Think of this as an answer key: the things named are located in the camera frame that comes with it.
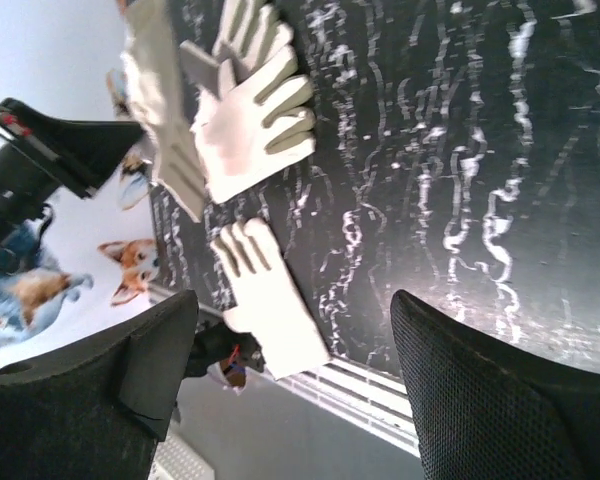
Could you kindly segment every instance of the white wall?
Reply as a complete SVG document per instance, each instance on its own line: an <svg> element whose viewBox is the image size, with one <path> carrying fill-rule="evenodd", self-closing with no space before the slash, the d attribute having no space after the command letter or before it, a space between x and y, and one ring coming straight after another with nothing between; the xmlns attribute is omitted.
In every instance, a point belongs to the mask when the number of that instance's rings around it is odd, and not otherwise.
<svg viewBox="0 0 600 480"><path fill-rule="evenodd" d="M48 115L112 120L105 74L120 67L124 25L115 0L0 0L0 101L14 97ZM152 236L148 201L128 212L116 205L117 178L97 200L66 191L46 236L67 272L88 272L95 286L39 336L0 350L0 367L48 351L130 318L146 298L111 309L121 280L117 265L96 251L100 243Z"/></svg>

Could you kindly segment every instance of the dog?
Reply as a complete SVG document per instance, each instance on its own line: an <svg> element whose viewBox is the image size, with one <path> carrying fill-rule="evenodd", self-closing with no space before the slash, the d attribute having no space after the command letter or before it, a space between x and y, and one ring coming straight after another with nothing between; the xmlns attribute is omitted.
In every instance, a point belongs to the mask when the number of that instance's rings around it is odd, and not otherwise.
<svg viewBox="0 0 600 480"><path fill-rule="evenodd" d="M117 120L132 120L127 107L126 77L123 72L111 70L107 73L107 90L111 97L114 115ZM149 195L149 163L144 158L151 142L140 140L134 145L122 160L120 168L120 189L118 191L118 206L122 210L135 207L140 200Z"/></svg>
<svg viewBox="0 0 600 480"><path fill-rule="evenodd" d="M129 303L149 289L149 282L158 276L158 250L155 240L103 243L98 251L122 269L122 282L111 297L111 306Z"/></svg>
<svg viewBox="0 0 600 480"><path fill-rule="evenodd" d="M139 148L132 147L124 157L120 168L120 189L118 190L118 206L122 210L135 207L149 195L147 174L149 164L145 162Z"/></svg>
<svg viewBox="0 0 600 480"><path fill-rule="evenodd" d="M4 247L0 265L5 264L5 252L9 252L16 264L28 267L13 275L0 271L0 348L40 334L57 320L65 300L80 298L79 287L93 288L91 275L60 269L30 222L22 224Z"/></svg>

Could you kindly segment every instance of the black device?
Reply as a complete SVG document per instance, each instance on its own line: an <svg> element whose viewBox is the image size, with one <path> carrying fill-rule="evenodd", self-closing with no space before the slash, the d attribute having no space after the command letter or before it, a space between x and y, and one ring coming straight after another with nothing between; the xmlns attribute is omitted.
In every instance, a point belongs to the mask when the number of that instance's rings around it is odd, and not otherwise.
<svg viewBox="0 0 600 480"><path fill-rule="evenodd" d="M7 98L0 103L0 250L26 220L51 220L47 200L61 186L91 198L143 135L136 122L48 117ZM0 264L0 269L17 266Z"/></svg>

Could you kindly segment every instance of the white glove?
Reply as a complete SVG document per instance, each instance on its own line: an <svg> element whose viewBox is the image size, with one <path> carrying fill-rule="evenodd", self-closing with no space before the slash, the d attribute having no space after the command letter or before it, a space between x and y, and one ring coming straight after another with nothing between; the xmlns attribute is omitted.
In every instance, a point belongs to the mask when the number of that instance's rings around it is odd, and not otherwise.
<svg viewBox="0 0 600 480"><path fill-rule="evenodd" d="M162 184L196 222L204 209L204 175L184 116L181 75L166 0L137 0L125 9L121 55L127 106L156 147L153 181Z"/></svg>
<svg viewBox="0 0 600 480"><path fill-rule="evenodd" d="M301 107L312 96L309 80L291 77L297 71L292 30L278 21L270 5L257 11L255 27L250 27L253 6L260 1L225 2L214 46L217 56L191 42L180 46L185 73L201 88L192 131L216 203L315 151L310 133L315 118ZM241 20L235 18L237 4L247 5ZM227 57L231 62L222 60Z"/></svg>
<svg viewBox="0 0 600 480"><path fill-rule="evenodd" d="M182 43L182 67L189 81L200 89L196 127L215 113L223 61L232 60L236 80L242 83L278 50L291 44L291 27L278 21L275 8L263 4L264 0L225 0L211 56L192 42Z"/></svg>
<svg viewBox="0 0 600 480"><path fill-rule="evenodd" d="M276 380L330 361L264 221L254 218L246 225L224 227L211 248L220 258L237 303L224 312L225 323L255 337Z"/></svg>

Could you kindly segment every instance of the black marble table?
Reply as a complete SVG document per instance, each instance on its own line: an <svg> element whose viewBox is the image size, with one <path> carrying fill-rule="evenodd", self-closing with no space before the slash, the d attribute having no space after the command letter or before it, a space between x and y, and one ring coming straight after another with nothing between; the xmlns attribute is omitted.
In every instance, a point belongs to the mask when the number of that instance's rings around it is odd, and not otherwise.
<svg viewBox="0 0 600 480"><path fill-rule="evenodd" d="M208 243L261 215L337 355L397 375L404 288L600 372L600 0L275 3L315 87L317 152L198 225L155 190L164 286L232 305ZM210 50L221 6L172 0L177 40Z"/></svg>

